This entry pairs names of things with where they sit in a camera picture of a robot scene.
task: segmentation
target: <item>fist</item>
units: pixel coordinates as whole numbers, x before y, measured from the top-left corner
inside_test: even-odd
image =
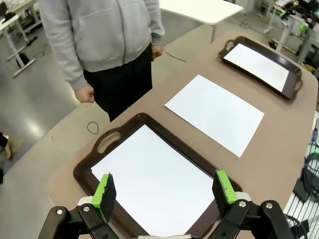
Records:
[[[81,103],[94,103],[94,89],[86,84],[80,90],[74,92],[76,99]]]
[[[163,54],[162,46],[152,46],[152,60]]]

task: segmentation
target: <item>hooded sweatshirt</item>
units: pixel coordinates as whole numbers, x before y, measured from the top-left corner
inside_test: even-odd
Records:
[[[42,24],[65,79],[86,85],[83,69],[103,71],[161,45],[159,0],[38,0]]]

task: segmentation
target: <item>hoodie pocket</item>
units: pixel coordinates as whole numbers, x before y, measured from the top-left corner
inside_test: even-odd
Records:
[[[76,50],[82,61],[104,61],[124,54],[124,39],[118,8],[79,19],[80,35]]]
[[[122,5],[127,53],[135,53],[150,42],[150,14],[144,0]]]

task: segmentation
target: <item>person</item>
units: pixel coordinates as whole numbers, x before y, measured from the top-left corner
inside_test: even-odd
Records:
[[[159,0],[39,0],[41,20],[78,101],[112,121],[152,88],[162,55]]]
[[[5,151],[6,153],[6,158],[10,159],[11,158],[11,150],[10,150],[10,145],[9,145],[9,137],[2,132],[0,132],[0,152]]]

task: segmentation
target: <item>bolt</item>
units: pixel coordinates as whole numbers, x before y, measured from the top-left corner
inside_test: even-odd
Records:
[[[266,204],[266,208],[272,209],[272,208],[273,208],[273,205],[272,205],[271,203],[267,203],[267,204]]]
[[[239,206],[244,208],[246,206],[246,203],[244,201],[239,202]]]

